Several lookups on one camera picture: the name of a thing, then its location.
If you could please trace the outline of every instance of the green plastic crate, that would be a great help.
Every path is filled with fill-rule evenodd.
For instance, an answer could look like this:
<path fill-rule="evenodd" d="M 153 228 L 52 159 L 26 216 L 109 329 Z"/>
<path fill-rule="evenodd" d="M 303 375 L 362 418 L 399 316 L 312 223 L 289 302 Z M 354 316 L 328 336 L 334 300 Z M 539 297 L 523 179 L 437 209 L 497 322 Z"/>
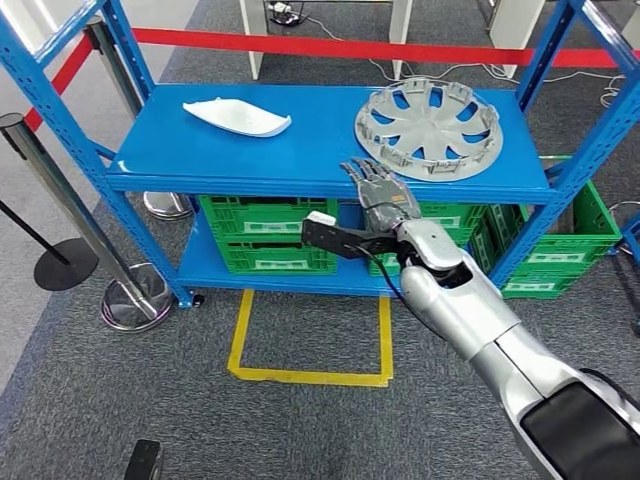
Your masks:
<path fill-rule="evenodd" d="M 466 245 L 466 241 L 464 243 L 456 242 L 456 245 L 462 248 Z M 386 269 L 386 273 L 389 275 L 398 275 L 400 273 L 400 264 L 398 263 L 398 257 L 395 253 L 383 253 L 380 255 L 377 255 L 378 258 L 380 259 L 383 265 Z M 382 272 L 380 269 L 376 265 L 374 262 L 371 260 L 368 260 L 369 275 L 372 277 L 380 277 L 382 276 Z"/>
<path fill-rule="evenodd" d="M 491 228 L 488 217 L 488 213 L 485 215 L 484 222 L 473 232 L 469 242 L 475 263 L 487 275 L 493 270 L 496 262 L 503 253 L 498 246 L 494 236 L 495 232 Z"/>
<path fill-rule="evenodd" d="M 558 298 L 578 278 L 580 275 L 549 273 L 513 275 L 502 288 L 502 294 L 504 298 Z"/>
<path fill-rule="evenodd" d="M 217 243 L 298 242 L 302 221 L 316 210 L 337 218 L 337 200 L 296 197 L 200 195 L 200 205 Z"/>
<path fill-rule="evenodd" d="M 480 223 L 486 211 L 486 205 L 467 203 L 430 203 L 420 202 L 420 213 L 423 218 L 438 223 L 459 247 L 465 247 L 469 238 Z M 389 275 L 400 273 L 400 265 L 395 253 L 379 255 L 383 265 Z M 382 272 L 375 263 L 368 260 L 369 275 L 379 277 Z"/>
<path fill-rule="evenodd" d="M 218 249 L 231 273 L 332 274 L 336 255 L 302 243 L 219 243 Z"/>
<path fill-rule="evenodd" d="M 423 218 L 439 223 L 449 234 L 456 229 L 473 231 L 486 209 L 485 205 L 470 203 L 430 203 L 420 202 Z"/>
<path fill-rule="evenodd" d="M 543 236 L 514 274 L 582 274 L 622 238 L 620 229 L 590 181 L 578 192 L 572 207 L 569 208 L 574 209 L 573 233 L 548 233 Z M 523 223 L 529 219 L 525 208 L 521 206 L 518 211 L 522 215 Z"/>
<path fill-rule="evenodd" d="M 506 249 L 515 238 L 525 224 L 526 208 L 521 205 L 494 204 L 488 207 L 485 217 L 495 235 L 497 246 L 502 251 Z"/>

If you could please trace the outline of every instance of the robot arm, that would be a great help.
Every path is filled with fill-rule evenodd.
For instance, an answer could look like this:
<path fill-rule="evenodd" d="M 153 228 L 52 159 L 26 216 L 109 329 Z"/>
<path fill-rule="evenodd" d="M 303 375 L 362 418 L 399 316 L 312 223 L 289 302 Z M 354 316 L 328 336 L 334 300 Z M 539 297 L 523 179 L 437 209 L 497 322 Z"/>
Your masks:
<path fill-rule="evenodd" d="M 346 258 L 395 252 L 404 300 L 497 400 L 518 447 L 543 478 L 640 478 L 640 408 L 620 387 L 574 369 L 529 334 L 499 290 L 443 228 L 420 218 L 386 167 L 357 160 L 354 181 L 371 230 L 312 213 L 303 242 Z"/>
<path fill-rule="evenodd" d="M 439 225 L 408 220 L 397 235 L 414 249 L 402 271 L 405 299 L 485 381 L 536 470 L 546 478 L 640 478 L 640 414 L 632 400 L 529 334 Z"/>

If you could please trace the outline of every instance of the chrome stanchion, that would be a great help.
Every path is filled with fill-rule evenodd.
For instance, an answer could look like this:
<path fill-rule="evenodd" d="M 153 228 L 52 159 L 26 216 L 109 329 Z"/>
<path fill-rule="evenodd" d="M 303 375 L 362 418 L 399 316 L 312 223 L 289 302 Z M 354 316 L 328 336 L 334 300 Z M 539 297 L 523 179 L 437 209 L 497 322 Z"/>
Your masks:
<path fill-rule="evenodd" d="M 127 110 L 132 118 L 136 118 L 142 109 L 142 104 L 127 73 L 127 69 L 115 50 L 115 42 L 109 27 L 102 18 L 94 16 L 87 23 L 85 32 L 91 39 L 94 48 L 100 53 L 100 58 L 107 73 L 125 102 Z M 177 220 L 192 213 L 189 199 L 182 194 L 144 192 L 143 200 L 145 207 L 149 213 L 163 220 Z"/>
<path fill-rule="evenodd" d="M 23 115 L 0 116 L 0 131 L 113 276 L 101 307 L 107 325 L 123 332 L 141 332 L 162 322 L 169 313 L 174 295 L 166 283 L 149 263 L 128 268 Z"/>

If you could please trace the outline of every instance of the yellow floor tape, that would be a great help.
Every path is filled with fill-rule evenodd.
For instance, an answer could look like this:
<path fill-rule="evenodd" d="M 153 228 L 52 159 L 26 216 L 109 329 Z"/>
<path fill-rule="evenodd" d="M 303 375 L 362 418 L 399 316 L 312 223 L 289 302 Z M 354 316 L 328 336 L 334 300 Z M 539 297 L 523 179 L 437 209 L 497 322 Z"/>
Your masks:
<path fill-rule="evenodd" d="M 241 380 L 275 381 L 282 383 L 308 383 L 312 385 L 343 385 L 350 387 L 386 387 L 393 378 L 393 349 L 391 341 L 391 302 L 389 297 L 379 300 L 380 372 L 339 373 L 301 370 L 275 370 L 269 368 L 241 367 L 240 359 L 251 315 L 253 290 L 245 290 L 238 312 L 235 333 L 231 344 L 227 368 Z"/>

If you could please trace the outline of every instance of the red barrier rope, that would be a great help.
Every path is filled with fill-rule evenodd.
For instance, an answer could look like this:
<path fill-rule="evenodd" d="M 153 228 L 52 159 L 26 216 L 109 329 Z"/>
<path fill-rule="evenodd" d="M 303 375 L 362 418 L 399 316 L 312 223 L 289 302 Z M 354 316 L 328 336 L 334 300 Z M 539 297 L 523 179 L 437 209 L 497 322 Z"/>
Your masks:
<path fill-rule="evenodd" d="M 424 44 L 390 44 L 360 40 L 330 40 L 311 37 L 283 37 L 277 35 L 242 35 L 237 33 L 198 32 L 134 28 L 134 35 L 140 43 L 174 45 L 178 47 L 211 48 L 217 50 L 254 51 L 316 57 L 401 59 L 430 63 L 485 63 L 496 65 L 528 65 L 533 49 L 512 50 L 490 47 L 464 47 Z M 615 67 L 606 50 L 567 48 L 561 50 L 553 62 L 555 67 Z"/>
<path fill-rule="evenodd" d="M 54 89 L 59 94 L 62 94 L 69 83 L 80 70 L 80 67 L 87 60 L 87 57 L 93 50 L 91 41 L 89 37 L 83 35 L 80 42 L 72 51 L 66 60 L 64 61 L 62 67 L 57 73 L 51 84 Z M 29 125 L 32 131 L 35 131 L 40 128 L 42 124 L 41 117 L 35 108 L 32 108 L 25 116 L 25 122 Z"/>

